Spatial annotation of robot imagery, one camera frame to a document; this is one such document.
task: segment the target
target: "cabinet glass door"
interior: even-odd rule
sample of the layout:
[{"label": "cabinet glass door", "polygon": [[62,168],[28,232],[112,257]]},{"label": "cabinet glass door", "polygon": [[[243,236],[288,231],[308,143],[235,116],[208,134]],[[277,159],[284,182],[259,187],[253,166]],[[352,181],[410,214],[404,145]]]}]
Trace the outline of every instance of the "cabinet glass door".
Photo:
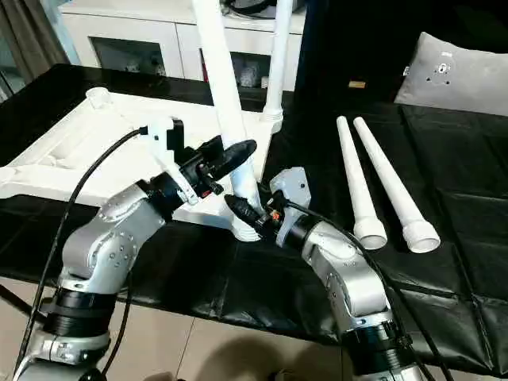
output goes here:
[{"label": "cabinet glass door", "polygon": [[146,41],[91,37],[102,68],[166,75],[159,44]]}]

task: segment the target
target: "white vertical pipe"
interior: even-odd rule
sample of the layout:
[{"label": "white vertical pipe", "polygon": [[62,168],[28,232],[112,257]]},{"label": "white vertical pipe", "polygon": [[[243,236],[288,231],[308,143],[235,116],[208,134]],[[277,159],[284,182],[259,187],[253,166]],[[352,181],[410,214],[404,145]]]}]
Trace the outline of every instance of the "white vertical pipe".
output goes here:
[{"label": "white vertical pipe", "polygon": [[275,11],[275,31],[270,58],[270,75],[268,77],[267,103],[263,109],[263,121],[277,121],[276,133],[280,130],[283,119],[283,86],[286,68],[287,41],[293,14],[293,0],[278,0]]},{"label": "white vertical pipe", "polygon": [[[212,98],[221,127],[222,143],[225,148],[228,148],[232,144],[246,140],[247,134],[233,63],[225,40],[219,0],[192,0],[192,4]],[[246,198],[254,208],[262,209],[251,160],[239,166],[231,174],[231,182],[235,195]],[[233,220],[233,228],[238,239],[243,241],[258,239],[254,229],[238,218]]]}]

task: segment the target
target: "curtain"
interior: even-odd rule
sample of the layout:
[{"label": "curtain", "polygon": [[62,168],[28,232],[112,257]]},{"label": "curtain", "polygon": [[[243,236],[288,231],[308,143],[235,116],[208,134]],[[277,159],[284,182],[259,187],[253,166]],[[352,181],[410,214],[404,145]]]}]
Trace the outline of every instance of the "curtain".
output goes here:
[{"label": "curtain", "polygon": [[26,83],[68,63],[39,0],[0,0],[0,29]]}]

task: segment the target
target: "small label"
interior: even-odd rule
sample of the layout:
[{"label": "small label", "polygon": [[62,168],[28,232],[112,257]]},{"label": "small label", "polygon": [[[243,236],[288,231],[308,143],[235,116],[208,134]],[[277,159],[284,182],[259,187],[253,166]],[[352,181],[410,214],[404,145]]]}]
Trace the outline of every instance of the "small label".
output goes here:
[{"label": "small label", "polygon": [[364,89],[367,86],[366,82],[362,81],[349,81],[348,87],[350,89]]}]

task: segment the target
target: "white pipe structure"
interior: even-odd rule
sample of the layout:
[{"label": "white pipe structure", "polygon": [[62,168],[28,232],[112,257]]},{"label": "white pipe structure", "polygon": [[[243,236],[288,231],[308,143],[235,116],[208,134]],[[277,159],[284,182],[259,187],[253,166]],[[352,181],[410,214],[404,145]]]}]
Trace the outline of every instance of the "white pipe structure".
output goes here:
[{"label": "white pipe structure", "polygon": [[262,121],[274,122],[273,133],[280,131],[283,123],[283,85],[286,67],[287,41],[293,14],[294,0],[278,0],[275,10],[275,31],[270,58],[267,102],[263,108]]},{"label": "white pipe structure", "polygon": [[[228,148],[246,140],[247,135],[233,63],[225,40],[219,0],[192,0],[192,3],[222,143]],[[234,194],[246,198],[251,206],[262,210],[251,160],[239,166],[230,176]],[[237,217],[233,219],[233,233],[241,241],[259,239],[254,229]]]},{"label": "white pipe structure", "polygon": [[365,149],[377,172],[385,191],[394,206],[402,225],[402,235],[412,252],[431,252],[437,248],[441,239],[434,227],[421,215],[406,187],[391,166],[378,142],[367,127],[364,119],[357,117],[353,124],[364,143]]},{"label": "white pipe structure", "polygon": [[364,172],[352,141],[348,121],[345,117],[337,119],[337,129],[341,139],[342,157],[346,177],[348,178],[349,194],[351,195],[352,211],[355,214],[355,237],[368,250],[376,250],[387,244],[387,233],[383,223],[377,218],[371,194],[368,191]]}]

